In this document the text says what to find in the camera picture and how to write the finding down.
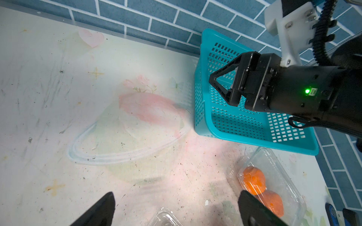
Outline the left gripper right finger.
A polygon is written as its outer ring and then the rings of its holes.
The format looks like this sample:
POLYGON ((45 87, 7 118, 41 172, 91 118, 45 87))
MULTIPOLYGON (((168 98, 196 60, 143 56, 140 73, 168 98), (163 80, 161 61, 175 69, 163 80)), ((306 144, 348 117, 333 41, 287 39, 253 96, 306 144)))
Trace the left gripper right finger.
POLYGON ((238 205, 244 226, 287 226, 246 190, 241 191, 238 205))

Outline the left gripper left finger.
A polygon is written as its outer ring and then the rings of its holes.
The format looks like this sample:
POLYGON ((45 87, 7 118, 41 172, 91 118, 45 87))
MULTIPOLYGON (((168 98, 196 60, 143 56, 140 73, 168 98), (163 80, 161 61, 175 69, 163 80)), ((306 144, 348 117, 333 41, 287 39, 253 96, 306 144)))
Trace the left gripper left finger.
POLYGON ((113 192, 106 193, 71 226, 111 226, 116 202, 113 192))

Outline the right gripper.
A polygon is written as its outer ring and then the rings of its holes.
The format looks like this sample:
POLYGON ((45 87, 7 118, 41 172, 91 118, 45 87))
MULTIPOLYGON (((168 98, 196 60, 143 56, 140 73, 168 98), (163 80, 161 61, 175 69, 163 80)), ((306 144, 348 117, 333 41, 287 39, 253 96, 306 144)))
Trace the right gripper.
POLYGON ((272 77, 280 69, 281 57, 258 52, 242 53, 221 69, 210 75, 209 83, 219 92, 228 105, 239 106, 242 97, 244 107, 255 112, 272 112, 268 106, 272 77), (231 89, 217 82, 217 78, 236 71, 231 89))

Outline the teal plastic basket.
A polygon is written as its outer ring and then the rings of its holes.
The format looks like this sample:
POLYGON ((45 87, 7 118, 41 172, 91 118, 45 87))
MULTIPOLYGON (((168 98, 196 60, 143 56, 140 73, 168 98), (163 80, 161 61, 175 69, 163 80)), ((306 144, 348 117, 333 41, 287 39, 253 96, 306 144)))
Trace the teal plastic basket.
POLYGON ((293 128, 290 115, 260 113, 228 105, 209 84, 210 74, 251 49, 212 29, 201 35, 200 58, 195 70, 195 131, 206 137, 317 155, 319 145, 312 128, 293 128))

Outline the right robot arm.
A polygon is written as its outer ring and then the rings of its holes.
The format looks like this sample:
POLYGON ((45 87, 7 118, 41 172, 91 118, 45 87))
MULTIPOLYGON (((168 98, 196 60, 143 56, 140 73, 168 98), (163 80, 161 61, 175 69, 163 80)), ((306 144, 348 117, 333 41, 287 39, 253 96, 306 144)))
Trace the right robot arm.
POLYGON ((351 135, 362 148, 362 38, 333 53, 335 66, 281 66, 276 54, 242 53, 212 73, 209 83, 227 104, 255 112, 291 115, 288 123, 351 135))

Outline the orange back container right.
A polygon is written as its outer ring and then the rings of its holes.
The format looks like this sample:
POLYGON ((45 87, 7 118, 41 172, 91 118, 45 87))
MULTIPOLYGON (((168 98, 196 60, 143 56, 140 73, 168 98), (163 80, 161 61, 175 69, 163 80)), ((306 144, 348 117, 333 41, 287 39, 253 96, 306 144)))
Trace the orange back container right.
POLYGON ((280 218, 284 216, 283 201, 277 193, 271 190, 265 190, 257 196, 257 199, 277 217, 280 218))

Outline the orange container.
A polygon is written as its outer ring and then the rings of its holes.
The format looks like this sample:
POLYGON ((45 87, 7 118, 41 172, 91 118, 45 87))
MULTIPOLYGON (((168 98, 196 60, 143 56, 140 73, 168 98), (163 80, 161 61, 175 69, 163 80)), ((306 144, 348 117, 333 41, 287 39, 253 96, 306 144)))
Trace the orange container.
POLYGON ((283 201, 277 193, 271 190, 265 190, 257 196, 257 199, 277 217, 280 218, 284 216, 283 201))
POLYGON ((254 166, 248 166, 244 169, 242 184, 252 195, 259 195, 266 190, 265 175, 254 166))

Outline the orange back container left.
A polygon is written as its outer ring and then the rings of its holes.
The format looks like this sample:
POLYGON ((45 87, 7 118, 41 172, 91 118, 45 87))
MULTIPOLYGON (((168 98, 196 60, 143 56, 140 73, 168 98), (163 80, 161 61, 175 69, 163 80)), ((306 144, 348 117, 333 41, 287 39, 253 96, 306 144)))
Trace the orange back container left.
POLYGON ((248 166, 244 169, 242 184, 252 195, 259 195, 266 190, 265 175, 254 166, 248 166))

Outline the clear clamshell container back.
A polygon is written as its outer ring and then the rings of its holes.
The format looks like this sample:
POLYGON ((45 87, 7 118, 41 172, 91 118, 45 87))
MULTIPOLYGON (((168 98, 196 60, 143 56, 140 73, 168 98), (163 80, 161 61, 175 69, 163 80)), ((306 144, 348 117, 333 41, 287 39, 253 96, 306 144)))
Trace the clear clamshell container back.
POLYGON ((242 179, 243 171, 248 166, 259 168, 265 175, 266 190, 271 190, 282 198, 284 216, 280 219, 289 226, 300 226, 306 212, 305 201, 273 151, 259 147, 255 152, 241 157, 228 169, 227 180, 236 195, 246 190, 242 179))

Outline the clear clamshell container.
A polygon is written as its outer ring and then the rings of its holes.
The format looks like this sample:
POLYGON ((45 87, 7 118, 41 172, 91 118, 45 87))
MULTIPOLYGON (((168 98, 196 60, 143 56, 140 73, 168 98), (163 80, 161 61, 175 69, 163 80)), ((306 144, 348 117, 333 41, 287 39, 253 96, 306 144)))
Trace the clear clamshell container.
POLYGON ((282 198, 284 216, 280 219, 289 226, 300 226, 306 212, 305 201, 273 151, 259 147, 255 152, 241 157, 228 169, 227 180, 236 195, 246 190, 242 179, 243 171, 248 166, 259 168, 265 175, 266 190, 271 190, 282 198))
POLYGON ((182 226, 171 210, 161 208, 148 223, 148 226, 182 226))

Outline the clear clamshell container middle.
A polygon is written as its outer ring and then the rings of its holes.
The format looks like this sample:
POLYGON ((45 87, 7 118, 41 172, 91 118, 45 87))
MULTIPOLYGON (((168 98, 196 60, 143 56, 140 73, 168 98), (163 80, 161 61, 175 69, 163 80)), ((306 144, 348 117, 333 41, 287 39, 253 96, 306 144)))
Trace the clear clamshell container middle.
POLYGON ((171 210, 161 208, 148 223, 148 226, 182 226, 171 210))

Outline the blue stapler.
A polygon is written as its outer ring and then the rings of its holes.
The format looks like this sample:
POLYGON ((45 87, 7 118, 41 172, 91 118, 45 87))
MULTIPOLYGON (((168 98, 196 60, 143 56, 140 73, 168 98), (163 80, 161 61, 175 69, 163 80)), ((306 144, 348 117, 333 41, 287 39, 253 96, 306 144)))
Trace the blue stapler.
POLYGON ((328 221, 331 226, 361 226, 362 219, 357 212, 344 208, 342 211, 336 211, 330 203, 325 204, 328 221))

